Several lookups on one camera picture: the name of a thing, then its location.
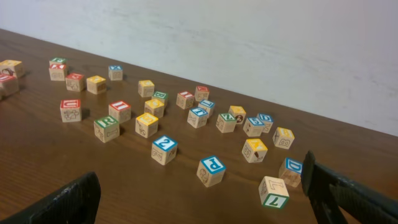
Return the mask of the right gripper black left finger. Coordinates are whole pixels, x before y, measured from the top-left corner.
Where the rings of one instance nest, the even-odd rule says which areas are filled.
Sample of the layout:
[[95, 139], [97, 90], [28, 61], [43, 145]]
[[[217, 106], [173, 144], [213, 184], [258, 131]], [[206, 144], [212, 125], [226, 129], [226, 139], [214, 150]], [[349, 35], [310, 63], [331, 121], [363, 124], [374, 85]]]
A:
[[1, 224], [94, 224], [101, 198], [95, 172], [88, 172], [42, 198]]

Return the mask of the blue D block lower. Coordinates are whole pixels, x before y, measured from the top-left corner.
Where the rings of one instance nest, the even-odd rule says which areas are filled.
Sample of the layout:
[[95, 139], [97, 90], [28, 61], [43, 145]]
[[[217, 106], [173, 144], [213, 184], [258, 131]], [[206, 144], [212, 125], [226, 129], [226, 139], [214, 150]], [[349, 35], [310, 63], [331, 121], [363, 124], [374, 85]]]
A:
[[279, 169], [279, 178], [286, 185], [297, 187], [301, 182], [303, 164], [299, 161], [286, 157]]

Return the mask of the blue d block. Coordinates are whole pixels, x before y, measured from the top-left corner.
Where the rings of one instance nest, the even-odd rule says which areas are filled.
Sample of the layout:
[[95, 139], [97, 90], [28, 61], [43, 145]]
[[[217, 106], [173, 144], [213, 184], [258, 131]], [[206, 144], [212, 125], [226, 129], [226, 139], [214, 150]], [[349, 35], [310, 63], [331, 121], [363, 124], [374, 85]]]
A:
[[274, 122], [271, 115], [258, 113], [257, 118], [259, 118], [264, 123], [264, 129], [262, 130], [262, 132], [269, 133]]
[[303, 164], [299, 161], [286, 157], [279, 169], [279, 178], [286, 185], [297, 187], [301, 182]]

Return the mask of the yellow B block far right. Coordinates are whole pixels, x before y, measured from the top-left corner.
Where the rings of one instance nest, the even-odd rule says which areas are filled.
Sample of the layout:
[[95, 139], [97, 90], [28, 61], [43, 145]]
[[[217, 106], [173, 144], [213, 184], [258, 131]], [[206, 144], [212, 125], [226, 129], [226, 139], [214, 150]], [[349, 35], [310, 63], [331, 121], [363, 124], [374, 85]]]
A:
[[275, 147], [290, 149], [295, 136], [290, 129], [278, 127], [272, 137]]

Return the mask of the red u block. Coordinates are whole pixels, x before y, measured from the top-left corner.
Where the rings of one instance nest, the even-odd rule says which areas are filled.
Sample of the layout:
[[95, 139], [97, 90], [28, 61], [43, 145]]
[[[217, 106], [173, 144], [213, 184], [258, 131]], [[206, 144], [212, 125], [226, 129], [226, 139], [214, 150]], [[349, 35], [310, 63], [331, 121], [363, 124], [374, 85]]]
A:
[[1, 93], [4, 96], [12, 95], [19, 91], [19, 82], [16, 77], [1, 74]]
[[81, 100], [62, 100], [60, 103], [60, 114], [63, 123], [81, 121]]

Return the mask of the yellow block right lower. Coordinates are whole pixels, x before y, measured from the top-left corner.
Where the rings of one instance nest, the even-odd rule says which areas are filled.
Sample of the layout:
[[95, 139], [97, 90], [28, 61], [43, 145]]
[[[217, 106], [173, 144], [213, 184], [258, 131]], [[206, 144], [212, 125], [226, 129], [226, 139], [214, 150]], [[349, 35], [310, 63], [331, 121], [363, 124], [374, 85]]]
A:
[[247, 139], [244, 143], [242, 154], [249, 163], [262, 162], [268, 148], [260, 139]]

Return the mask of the blue 2 block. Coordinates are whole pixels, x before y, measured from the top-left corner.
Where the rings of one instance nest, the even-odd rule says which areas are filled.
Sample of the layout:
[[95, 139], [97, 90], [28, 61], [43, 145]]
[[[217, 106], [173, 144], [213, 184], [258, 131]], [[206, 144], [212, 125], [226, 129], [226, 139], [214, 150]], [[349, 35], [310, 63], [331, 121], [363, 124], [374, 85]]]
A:
[[166, 135], [152, 143], [151, 158], [161, 165], [166, 165], [177, 155], [178, 142]]

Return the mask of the blue 5 block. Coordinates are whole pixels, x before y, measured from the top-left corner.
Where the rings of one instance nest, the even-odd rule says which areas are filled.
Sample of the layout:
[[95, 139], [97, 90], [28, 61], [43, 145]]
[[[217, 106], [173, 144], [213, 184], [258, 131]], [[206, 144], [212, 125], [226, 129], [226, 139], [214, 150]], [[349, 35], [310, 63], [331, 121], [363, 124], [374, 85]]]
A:
[[259, 137], [265, 124], [256, 117], [248, 117], [244, 123], [243, 130], [249, 137]]

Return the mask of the yellow block centre upper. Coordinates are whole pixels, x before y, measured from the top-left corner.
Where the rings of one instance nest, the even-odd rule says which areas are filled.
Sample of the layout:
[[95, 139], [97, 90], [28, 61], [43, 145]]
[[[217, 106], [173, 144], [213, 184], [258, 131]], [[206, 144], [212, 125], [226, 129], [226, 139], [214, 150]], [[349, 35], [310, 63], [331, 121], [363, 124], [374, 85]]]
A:
[[144, 112], [150, 113], [158, 118], [164, 116], [165, 105], [158, 99], [148, 100], [144, 104]]

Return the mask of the blue P block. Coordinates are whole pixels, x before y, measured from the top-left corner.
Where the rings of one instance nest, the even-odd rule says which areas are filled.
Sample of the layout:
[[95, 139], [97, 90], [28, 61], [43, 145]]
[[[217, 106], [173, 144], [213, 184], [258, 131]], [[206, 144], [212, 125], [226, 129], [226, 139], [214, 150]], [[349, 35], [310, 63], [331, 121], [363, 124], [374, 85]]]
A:
[[216, 156], [210, 156], [199, 161], [197, 177], [205, 187], [211, 187], [222, 181], [226, 166]]

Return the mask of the green Z block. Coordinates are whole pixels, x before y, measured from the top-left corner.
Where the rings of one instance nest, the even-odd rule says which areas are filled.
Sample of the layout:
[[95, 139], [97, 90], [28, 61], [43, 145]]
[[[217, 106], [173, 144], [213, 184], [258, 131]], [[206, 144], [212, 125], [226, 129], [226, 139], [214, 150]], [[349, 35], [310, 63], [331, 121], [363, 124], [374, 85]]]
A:
[[216, 127], [221, 133], [233, 132], [236, 124], [236, 118], [230, 113], [220, 113], [216, 121]]

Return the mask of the red U block left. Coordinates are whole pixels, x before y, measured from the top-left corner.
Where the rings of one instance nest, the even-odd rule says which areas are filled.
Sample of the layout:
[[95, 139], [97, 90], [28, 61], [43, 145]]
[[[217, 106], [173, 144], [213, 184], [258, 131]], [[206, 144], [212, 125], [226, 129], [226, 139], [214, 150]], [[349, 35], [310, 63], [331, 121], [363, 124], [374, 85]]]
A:
[[19, 82], [16, 77], [1, 74], [1, 93], [4, 96], [12, 95], [19, 91]]

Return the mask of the blue X block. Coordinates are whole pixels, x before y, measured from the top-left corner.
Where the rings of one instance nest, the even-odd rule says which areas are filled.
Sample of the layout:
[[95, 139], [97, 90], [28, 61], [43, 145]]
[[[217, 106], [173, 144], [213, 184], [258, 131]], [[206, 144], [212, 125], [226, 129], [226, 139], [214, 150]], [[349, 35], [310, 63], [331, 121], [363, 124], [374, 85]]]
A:
[[110, 65], [108, 72], [111, 81], [120, 81], [123, 79], [123, 68], [120, 65]]

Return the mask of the yellow block far left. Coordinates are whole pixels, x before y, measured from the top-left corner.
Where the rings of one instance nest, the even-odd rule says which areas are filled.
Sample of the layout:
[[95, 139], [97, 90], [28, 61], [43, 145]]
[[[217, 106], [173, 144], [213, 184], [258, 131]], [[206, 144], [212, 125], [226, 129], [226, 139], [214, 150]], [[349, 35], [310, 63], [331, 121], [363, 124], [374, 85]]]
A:
[[25, 68], [21, 61], [4, 60], [0, 63], [1, 74], [20, 78], [25, 75]]

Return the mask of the red H block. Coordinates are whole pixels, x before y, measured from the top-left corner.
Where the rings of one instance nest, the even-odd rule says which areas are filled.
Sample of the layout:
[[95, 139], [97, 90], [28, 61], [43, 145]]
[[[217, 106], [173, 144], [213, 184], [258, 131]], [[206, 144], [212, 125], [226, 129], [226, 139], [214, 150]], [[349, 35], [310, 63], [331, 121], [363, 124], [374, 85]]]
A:
[[207, 100], [210, 91], [206, 86], [196, 86], [195, 88], [195, 101]]

